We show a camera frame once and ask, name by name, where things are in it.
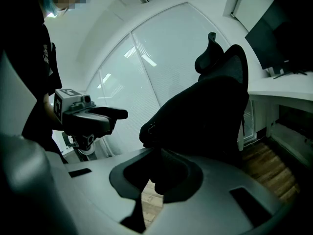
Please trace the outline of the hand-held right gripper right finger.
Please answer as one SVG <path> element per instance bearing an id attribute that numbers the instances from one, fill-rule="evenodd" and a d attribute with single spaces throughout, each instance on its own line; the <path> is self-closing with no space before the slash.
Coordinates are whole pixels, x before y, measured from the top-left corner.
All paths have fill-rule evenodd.
<path id="1" fill-rule="evenodd" d="M 188 200 L 166 203 L 146 235 L 272 235 L 284 221 L 284 205 L 240 169 L 204 157 L 186 157 L 203 172 Z"/>

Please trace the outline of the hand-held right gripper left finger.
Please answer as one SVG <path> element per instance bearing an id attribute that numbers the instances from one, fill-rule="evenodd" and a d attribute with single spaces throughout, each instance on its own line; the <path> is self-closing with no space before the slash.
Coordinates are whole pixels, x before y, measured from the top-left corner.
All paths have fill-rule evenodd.
<path id="1" fill-rule="evenodd" d="M 37 143 L 0 134 L 0 233 L 132 235 L 146 226 L 141 189 L 110 182 L 114 168 L 146 159 L 150 149 L 65 165 Z"/>

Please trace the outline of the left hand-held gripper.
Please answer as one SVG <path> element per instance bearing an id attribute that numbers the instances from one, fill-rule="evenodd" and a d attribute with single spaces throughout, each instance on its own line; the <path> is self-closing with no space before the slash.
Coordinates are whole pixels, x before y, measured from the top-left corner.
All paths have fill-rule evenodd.
<path id="1" fill-rule="evenodd" d="M 91 150 L 94 135 L 106 135 L 117 120 L 128 118 L 127 110 L 95 107 L 88 94 L 73 89 L 55 90 L 53 112 L 66 134 L 72 136 L 74 148 L 84 151 Z"/>

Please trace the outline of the person's left forearm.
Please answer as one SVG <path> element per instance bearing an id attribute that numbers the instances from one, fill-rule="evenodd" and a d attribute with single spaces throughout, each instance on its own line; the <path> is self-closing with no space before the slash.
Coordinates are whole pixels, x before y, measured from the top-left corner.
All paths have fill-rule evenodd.
<path id="1" fill-rule="evenodd" d="M 58 118 L 54 114 L 53 107 L 50 104 L 49 94 L 44 95 L 43 104 L 44 104 L 45 114 L 48 118 L 48 122 L 52 130 L 63 131 L 64 130 L 63 126 L 61 125 Z"/>

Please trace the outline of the person's black shirt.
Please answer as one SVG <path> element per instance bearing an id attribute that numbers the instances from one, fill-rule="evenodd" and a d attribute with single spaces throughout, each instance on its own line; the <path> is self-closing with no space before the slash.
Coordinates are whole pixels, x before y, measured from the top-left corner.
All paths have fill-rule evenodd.
<path id="1" fill-rule="evenodd" d="M 0 0 L 0 50 L 6 52 L 20 79 L 35 96 L 22 136 L 45 151 L 61 155 L 52 138 L 43 99 L 62 87 L 57 70 L 56 47 L 51 42 L 38 0 Z"/>

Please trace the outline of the white office desk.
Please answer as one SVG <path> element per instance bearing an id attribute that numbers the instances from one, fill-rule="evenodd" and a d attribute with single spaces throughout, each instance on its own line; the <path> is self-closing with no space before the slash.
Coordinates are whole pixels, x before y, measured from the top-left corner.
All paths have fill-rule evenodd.
<path id="1" fill-rule="evenodd" d="M 306 75 L 287 74 L 277 79 L 273 77 L 253 81 L 248 86 L 250 99 L 265 106 L 266 137 L 268 108 L 283 105 L 313 113 L 313 72 Z"/>

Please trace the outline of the black curved monitor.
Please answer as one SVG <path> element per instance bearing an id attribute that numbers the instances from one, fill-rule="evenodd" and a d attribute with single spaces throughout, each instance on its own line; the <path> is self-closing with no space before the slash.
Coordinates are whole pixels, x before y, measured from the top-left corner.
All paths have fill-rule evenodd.
<path id="1" fill-rule="evenodd" d="M 301 20 L 299 8 L 287 0 L 274 0 L 246 35 L 263 70 L 280 77 L 313 72 L 313 36 Z"/>

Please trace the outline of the white roller blind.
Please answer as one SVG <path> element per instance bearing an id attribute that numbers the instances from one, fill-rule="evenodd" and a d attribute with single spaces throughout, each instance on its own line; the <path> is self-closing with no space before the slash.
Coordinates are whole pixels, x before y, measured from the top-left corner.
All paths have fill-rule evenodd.
<path id="1" fill-rule="evenodd" d="M 237 0 L 232 15 L 250 32 L 274 0 Z"/>

